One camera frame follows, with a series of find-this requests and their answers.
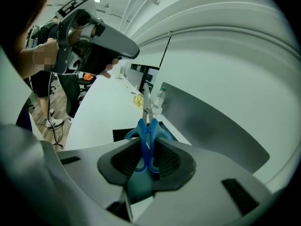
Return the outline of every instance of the scissor blade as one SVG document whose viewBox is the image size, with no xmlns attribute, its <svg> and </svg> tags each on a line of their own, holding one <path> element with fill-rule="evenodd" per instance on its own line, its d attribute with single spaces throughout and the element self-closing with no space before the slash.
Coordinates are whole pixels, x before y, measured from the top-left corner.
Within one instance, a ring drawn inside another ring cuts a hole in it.
<svg viewBox="0 0 301 226">
<path fill-rule="evenodd" d="M 151 100 L 150 100 L 150 89 L 147 83 L 144 84 L 144 98 L 143 98 L 143 120 L 147 124 L 147 114 L 150 118 L 150 123 L 153 119 Z"/>
</svg>

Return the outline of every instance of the clear bottle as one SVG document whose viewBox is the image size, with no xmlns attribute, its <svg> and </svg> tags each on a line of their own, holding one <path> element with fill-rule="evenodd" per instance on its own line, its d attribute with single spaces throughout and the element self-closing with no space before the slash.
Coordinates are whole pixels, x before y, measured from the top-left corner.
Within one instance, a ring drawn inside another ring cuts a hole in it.
<svg viewBox="0 0 301 226">
<path fill-rule="evenodd" d="M 154 104 L 152 106 L 153 110 L 160 110 L 162 107 L 162 104 L 164 102 L 165 99 L 165 91 L 166 88 L 162 87 L 162 89 L 158 92 L 155 100 L 154 100 Z"/>
</svg>

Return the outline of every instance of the desk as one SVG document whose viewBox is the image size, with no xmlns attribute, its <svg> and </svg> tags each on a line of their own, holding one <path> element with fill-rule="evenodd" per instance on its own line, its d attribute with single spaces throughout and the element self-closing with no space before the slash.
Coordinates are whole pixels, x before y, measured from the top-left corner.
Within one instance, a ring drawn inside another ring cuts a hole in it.
<svg viewBox="0 0 301 226">
<path fill-rule="evenodd" d="M 113 143 L 114 129 L 135 128 L 142 109 L 133 104 L 133 95 L 140 93 L 123 76 L 121 79 L 107 79 L 98 76 L 80 104 L 69 135 L 65 150 L 76 150 Z M 181 133 L 164 117 L 155 116 L 162 121 L 175 138 L 191 145 Z"/>
</svg>

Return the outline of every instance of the wooden floor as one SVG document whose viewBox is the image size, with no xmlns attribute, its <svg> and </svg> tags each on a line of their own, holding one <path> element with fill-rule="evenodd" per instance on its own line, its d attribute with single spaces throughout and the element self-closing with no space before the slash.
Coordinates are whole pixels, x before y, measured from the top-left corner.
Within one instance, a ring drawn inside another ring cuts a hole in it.
<svg viewBox="0 0 301 226">
<path fill-rule="evenodd" d="M 68 137 L 69 129 L 71 127 L 71 124 L 69 123 L 69 116 L 66 113 L 66 101 L 67 97 L 62 89 L 62 86 L 59 85 L 58 81 L 54 81 L 52 86 L 55 86 L 56 89 L 52 88 L 54 91 L 54 95 L 50 96 L 50 109 L 54 109 L 55 112 L 52 115 L 55 119 L 63 119 L 65 120 L 62 127 L 58 127 L 55 130 L 55 135 L 57 141 L 59 141 L 60 144 L 65 146 L 66 140 Z M 30 96 L 31 102 L 34 105 L 35 109 L 29 108 L 29 112 L 33 117 L 34 122 L 36 123 L 38 129 L 40 130 L 41 134 L 43 135 L 44 139 L 52 144 L 55 144 L 55 138 L 53 131 L 48 129 L 45 126 L 45 117 L 42 113 L 42 110 L 40 106 L 38 105 L 38 101 L 36 99 L 35 94 L 31 94 Z M 61 151 L 61 148 L 56 145 L 55 146 L 56 151 Z"/>
</svg>

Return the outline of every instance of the plastic bottle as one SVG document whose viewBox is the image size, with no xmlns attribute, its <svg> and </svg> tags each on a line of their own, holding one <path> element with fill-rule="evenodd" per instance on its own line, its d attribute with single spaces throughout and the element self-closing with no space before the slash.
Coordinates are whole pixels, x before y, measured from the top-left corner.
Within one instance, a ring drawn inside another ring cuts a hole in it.
<svg viewBox="0 0 301 226">
<path fill-rule="evenodd" d="M 154 104 L 152 106 L 153 112 L 155 114 L 161 114 L 162 113 L 162 104 L 164 102 L 165 99 L 165 91 L 166 88 L 162 87 L 162 89 L 158 92 L 155 100 L 154 100 Z"/>
</svg>

